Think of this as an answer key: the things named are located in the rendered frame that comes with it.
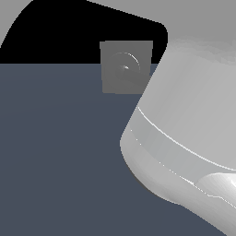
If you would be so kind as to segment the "grey square button panel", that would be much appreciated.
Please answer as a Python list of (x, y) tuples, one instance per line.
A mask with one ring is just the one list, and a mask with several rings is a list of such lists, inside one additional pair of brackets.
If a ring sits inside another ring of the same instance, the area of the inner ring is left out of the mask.
[(103, 93), (142, 94), (150, 80), (153, 41), (100, 44)]

